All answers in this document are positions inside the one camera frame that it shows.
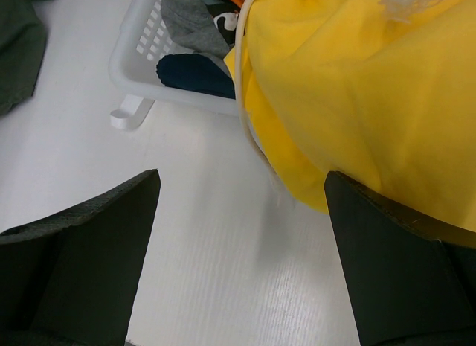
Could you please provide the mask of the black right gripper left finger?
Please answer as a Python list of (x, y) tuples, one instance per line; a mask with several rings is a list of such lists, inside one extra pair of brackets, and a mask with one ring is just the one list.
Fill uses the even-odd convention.
[(157, 170), (1, 233), (3, 345), (124, 345), (160, 194)]

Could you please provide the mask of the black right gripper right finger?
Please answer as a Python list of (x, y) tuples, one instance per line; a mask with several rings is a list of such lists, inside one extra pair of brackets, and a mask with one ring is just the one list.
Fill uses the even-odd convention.
[(325, 195), (362, 345), (473, 345), (475, 234), (339, 172)]

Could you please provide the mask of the yellow shorts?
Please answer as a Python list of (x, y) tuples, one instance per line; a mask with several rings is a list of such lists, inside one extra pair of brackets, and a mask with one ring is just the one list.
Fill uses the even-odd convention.
[(475, 245), (475, 0), (245, 0), (226, 57), (247, 139), (293, 197), (338, 171)]

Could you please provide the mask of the navy blue shorts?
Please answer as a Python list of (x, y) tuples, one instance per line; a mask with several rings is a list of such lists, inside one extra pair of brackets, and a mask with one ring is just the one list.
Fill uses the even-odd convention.
[(200, 54), (171, 54), (156, 65), (161, 83), (170, 88), (235, 98), (232, 79), (210, 58)]

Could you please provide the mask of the olive green shorts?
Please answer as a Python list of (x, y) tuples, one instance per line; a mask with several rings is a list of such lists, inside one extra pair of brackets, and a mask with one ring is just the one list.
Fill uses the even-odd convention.
[(1, 115), (32, 97), (46, 42), (30, 0), (1, 0)]

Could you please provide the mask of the grey shorts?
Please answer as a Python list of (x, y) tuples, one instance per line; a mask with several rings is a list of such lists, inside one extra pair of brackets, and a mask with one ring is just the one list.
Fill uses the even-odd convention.
[(222, 61), (230, 47), (202, 0), (161, 0), (161, 17), (177, 45)]

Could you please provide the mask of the orange black patterned shorts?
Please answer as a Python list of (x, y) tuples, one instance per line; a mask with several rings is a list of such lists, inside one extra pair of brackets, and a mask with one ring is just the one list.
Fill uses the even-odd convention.
[(234, 47), (238, 16), (245, 0), (202, 0), (202, 2), (227, 45), (230, 48)]

